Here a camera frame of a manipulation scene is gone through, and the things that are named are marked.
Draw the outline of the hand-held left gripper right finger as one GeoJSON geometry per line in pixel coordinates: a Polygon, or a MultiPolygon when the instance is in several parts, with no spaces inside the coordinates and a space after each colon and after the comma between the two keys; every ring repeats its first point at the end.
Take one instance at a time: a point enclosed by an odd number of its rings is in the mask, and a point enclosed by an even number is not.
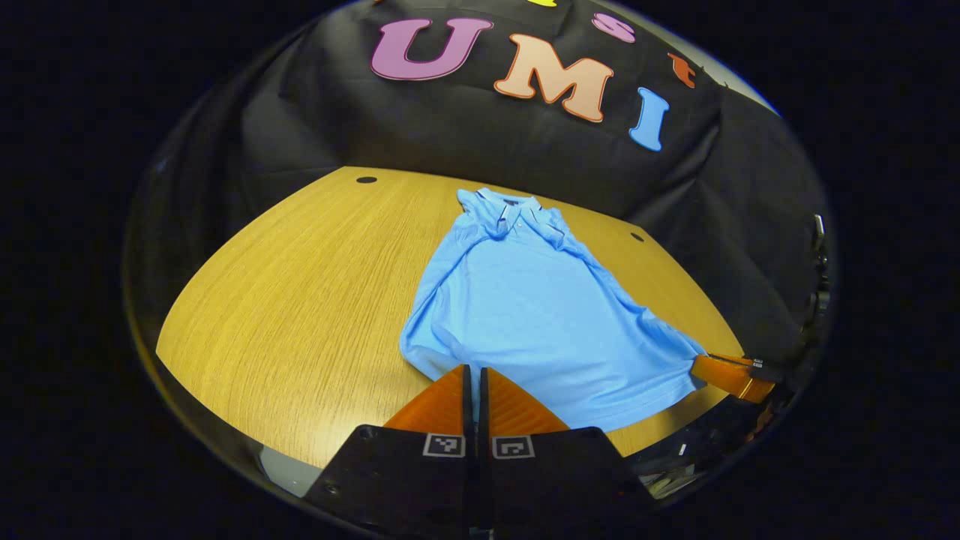
{"type": "Polygon", "coordinates": [[[641,536],[655,500],[601,428],[567,426],[485,368],[480,434],[493,536],[641,536]]]}

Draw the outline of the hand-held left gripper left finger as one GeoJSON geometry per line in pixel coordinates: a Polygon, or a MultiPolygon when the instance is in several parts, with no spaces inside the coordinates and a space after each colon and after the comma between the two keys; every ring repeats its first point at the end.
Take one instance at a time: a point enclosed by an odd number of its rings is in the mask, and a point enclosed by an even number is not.
{"type": "Polygon", "coordinates": [[[467,536],[470,377],[456,367],[383,426],[354,428],[303,500],[382,537],[467,536]]]}

